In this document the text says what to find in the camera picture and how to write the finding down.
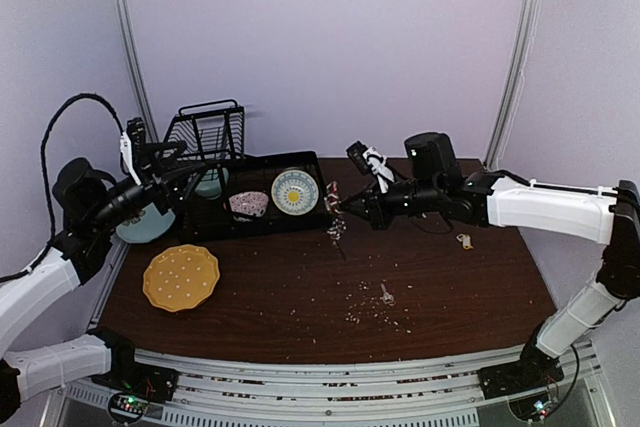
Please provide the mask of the red handled keyring with keys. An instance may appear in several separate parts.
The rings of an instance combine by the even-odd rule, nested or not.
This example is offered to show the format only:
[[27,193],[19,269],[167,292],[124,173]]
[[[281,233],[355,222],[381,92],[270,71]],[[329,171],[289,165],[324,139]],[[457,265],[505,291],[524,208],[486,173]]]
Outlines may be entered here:
[[327,234],[331,239],[333,247],[337,250],[340,258],[345,261],[346,254],[341,247],[341,238],[346,232],[346,222],[344,220],[341,208],[340,197],[338,192],[338,183],[331,181],[326,186],[326,196],[324,197],[325,209],[330,217],[331,224],[327,229]]

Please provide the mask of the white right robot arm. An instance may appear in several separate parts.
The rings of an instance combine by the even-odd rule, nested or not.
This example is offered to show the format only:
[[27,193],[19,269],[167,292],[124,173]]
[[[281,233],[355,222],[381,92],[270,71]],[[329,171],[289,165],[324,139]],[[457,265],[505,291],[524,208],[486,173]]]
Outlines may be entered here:
[[631,181],[615,187],[574,187],[526,180],[506,170],[464,175],[445,133],[409,137],[405,176],[373,147],[355,142],[347,156],[374,182],[341,201],[341,210],[383,230],[399,216],[436,213],[476,227],[524,227],[590,240],[603,246],[602,264],[578,294],[532,335],[512,377],[535,387],[551,361],[611,311],[639,296],[639,191]]

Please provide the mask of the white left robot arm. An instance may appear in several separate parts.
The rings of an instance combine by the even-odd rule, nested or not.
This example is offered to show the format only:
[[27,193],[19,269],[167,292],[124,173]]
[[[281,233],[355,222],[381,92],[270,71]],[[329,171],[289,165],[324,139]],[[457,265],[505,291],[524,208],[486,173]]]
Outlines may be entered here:
[[121,143],[126,178],[117,181],[79,157],[59,172],[53,195],[63,209],[63,228],[33,264],[1,281],[1,418],[31,397],[84,377],[134,392],[147,381],[126,337],[94,328],[49,347],[16,352],[16,338],[58,299],[85,285],[104,266],[118,225],[150,204],[178,212],[206,169],[203,162],[160,157],[163,144]]

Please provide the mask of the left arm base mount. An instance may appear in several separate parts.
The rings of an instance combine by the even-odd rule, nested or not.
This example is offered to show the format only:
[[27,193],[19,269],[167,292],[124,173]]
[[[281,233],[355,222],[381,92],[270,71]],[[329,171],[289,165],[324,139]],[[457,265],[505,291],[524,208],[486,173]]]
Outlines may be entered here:
[[136,361],[133,342],[111,329],[94,328],[88,334],[100,339],[110,352],[110,370],[90,379],[114,390],[107,403],[113,421],[129,426],[140,421],[152,405],[173,400],[179,377],[176,370]]

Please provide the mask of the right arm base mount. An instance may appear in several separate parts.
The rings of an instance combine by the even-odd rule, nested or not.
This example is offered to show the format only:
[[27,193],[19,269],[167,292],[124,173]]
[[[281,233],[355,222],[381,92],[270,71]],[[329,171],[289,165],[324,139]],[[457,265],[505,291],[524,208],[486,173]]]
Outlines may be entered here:
[[543,424],[574,399],[581,376],[592,366],[588,345],[573,343],[566,354],[567,361],[546,354],[529,339],[516,360],[478,370],[483,398],[503,399],[516,419]]

